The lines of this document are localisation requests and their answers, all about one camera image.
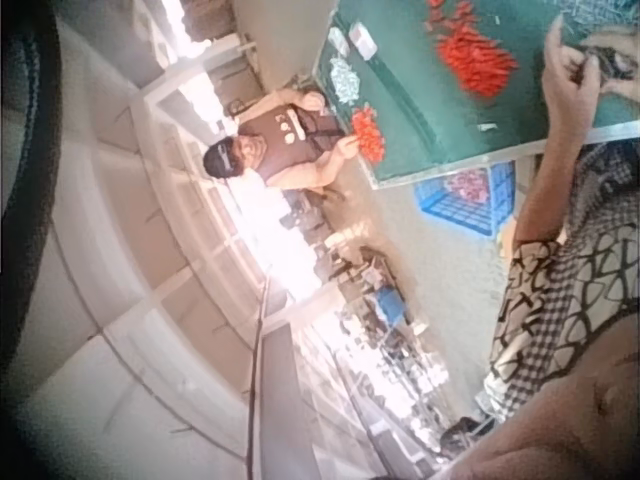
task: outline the metal railing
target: metal railing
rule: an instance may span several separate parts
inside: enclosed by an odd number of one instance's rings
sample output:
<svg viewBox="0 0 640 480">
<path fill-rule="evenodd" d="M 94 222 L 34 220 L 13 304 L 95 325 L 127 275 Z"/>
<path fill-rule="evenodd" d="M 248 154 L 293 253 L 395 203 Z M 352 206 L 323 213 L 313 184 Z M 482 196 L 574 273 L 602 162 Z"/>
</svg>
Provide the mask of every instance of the metal railing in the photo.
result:
<svg viewBox="0 0 640 480">
<path fill-rule="evenodd" d="M 258 314 L 258 322 L 256 328 L 256 339 L 253 346 L 253 359 L 251 365 L 251 386 L 249 387 L 249 422 L 247 436 L 247 454 L 245 456 L 245 465 L 247 472 L 247 480 L 254 480 L 254 455 L 255 455 L 255 414 L 256 414 L 256 384 L 258 381 L 258 362 L 262 358 L 262 350 L 260 348 L 260 336 L 262 335 L 262 321 L 264 320 L 269 303 L 269 289 L 271 286 L 271 277 L 267 276 L 267 280 L 262 290 L 262 300 L 260 302 L 260 313 Z"/>
</svg>

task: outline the red chili pepper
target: red chili pepper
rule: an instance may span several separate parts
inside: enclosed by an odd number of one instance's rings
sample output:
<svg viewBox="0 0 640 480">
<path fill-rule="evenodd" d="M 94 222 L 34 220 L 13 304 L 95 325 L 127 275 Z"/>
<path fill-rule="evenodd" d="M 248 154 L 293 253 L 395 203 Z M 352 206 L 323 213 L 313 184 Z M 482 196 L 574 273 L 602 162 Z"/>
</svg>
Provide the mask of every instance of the red chili pepper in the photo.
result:
<svg viewBox="0 0 640 480">
<path fill-rule="evenodd" d="M 353 130 L 360 141 L 360 151 L 372 163 L 379 163 L 384 158 L 384 138 L 375 123 L 375 110 L 370 106 L 355 109 L 351 116 Z"/>
<path fill-rule="evenodd" d="M 470 1 L 458 2 L 454 14 L 456 20 L 445 19 L 442 22 L 442 26 L 452 32 L 436 37 L 436 51 L 464 90 L 492 97 L 507 86 L 509 76 L 518 63 L 509 52 L 498 48 L 499 40 L 487 38 L 474 28 L 477 17 L 472 12 Z M 431 11 L 432 21 L 441 16 L 440 10 Z"/>
</svg>

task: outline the green table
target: green table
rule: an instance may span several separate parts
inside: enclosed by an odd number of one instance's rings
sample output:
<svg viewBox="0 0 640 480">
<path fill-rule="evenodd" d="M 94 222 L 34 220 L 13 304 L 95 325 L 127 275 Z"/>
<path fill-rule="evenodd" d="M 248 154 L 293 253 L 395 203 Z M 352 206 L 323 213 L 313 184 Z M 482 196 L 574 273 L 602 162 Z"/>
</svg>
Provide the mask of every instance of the green table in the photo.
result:
<svg viewBox="0 0 640 480">
<path fill-rule="evenodd" d="M 445 2 L 444 11 L 453 9 Z M 386 139 L 387 154 L 379 165 L 368 163 L 374 188 L 415 182 L 453 171 L 513 160 L 539 153 L 547 133 L 546 107 L 540 87 L 544 37 L 558 8 L 544 0 L 475 0 L 478 29 L 502 40 L 517 59 L 507 88 L 490 100 L 462 91 L 435 51 L 436 36 L 428 35 L 425 0 L 342 0 L 331 21 L 345 37 L 361 22 L 376 42 L 367 62 L 353 45 L 348 63 L 360 77 L 360 99 L 369 103 Z M 576 42 L 571 20 L 567 43 Z M 325 42 L 314 76 L 351 131 L 353 106 L 338 102 L 330 80 L 330 59 L 337 55 Z M 590 142 L 640 136 L 640 110 L 621 98 L 604 99 Z M 480 131 L 479 124 L 497 129 Z"/>
</svg>

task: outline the pile of red items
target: pile of red items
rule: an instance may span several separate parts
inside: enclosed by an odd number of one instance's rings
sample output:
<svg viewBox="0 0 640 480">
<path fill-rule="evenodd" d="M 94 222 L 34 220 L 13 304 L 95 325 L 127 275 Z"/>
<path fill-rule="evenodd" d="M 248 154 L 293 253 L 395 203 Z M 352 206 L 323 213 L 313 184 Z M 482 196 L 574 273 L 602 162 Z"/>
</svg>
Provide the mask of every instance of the pile of red items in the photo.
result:
<svg viewBox="0 0 640 480">
<path fill-rule="evenodd" d="M 489 201 L 489 178 L 484 168 L 450 175 L 444 181 L 444 188 L 469 203 L 484 205 Z"/>
<path fill-rule="evenodd" d="M 458 2 L 452 19 L 444 17 L 440 6 L 445 0 L 428 0 L 432 10 L 430 22 L 425 26 L 433 31 L 434 24 L 449 30 L 438 35 L 438 54 L 442 61 L 458 77 L 464 90 L 485 97 L 500 93 L 509 81 L 518 63 L 509 52 L 498 48 L 498 41 L 481 35 L 474 24 L 473 4 L 468 0 Z"/>
<path fill-rule="evenodd" d="M 375 116 L 376 112 L 370 106 L 356 108 L 351 116 L 351 125 L 360 141 L 360 153 L 371 163 L 380 163 L 384 158 L 384 138 Z"/>
</svg>

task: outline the hand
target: hand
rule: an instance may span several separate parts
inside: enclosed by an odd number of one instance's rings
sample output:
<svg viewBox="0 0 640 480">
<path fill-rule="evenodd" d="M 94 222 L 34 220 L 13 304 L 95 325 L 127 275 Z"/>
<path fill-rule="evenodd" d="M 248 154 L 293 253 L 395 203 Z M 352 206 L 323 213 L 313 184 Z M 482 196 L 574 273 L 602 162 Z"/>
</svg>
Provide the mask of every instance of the hand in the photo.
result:
<svg viewBox="0 0 640 480">
<path fill-rule="evenodd" d="M 573 82 L 571 72 L 565 68 L 568 50 L 562 46 L 561 34 L 560 15 L 551 25 L 544 47 L 542 87 L 549 110 L 549 136 L 559 135 L 563 142 L 581 145 L 593 125 L 598 106 L 600 67 L 598 58 L 590 57 L 584 67 L 582 84 Z"/>
<path fill-rule="evenodd" d="M 616 51 L 616 66 L 623 71 L 633 71 L 631 80 L 608 79 L 602 86 L 602 93 L 617 93 L 640 103 L 640 32 L 632 27 L 609 26 L 595 32 L 582 45 L 587 47 L 613 48 Z M 635 66 L 629 65 L 629 59 Z"/>
<path fill-rule="evenodd" d="M 358 154 L 360 151 L 360 142 L 355 135 L 349 135 L 348 137 L 343 137 L 338 140 L 335 148 L 343 158 L 348 160 Z"/>
<path fill-rule="evenodd" d="M 319 112 L 324 108 L 324 105 L 324 96 L 318 92 L 309 92 L 300 101 L 300 107 L 309 112 Z"/>
</svg>

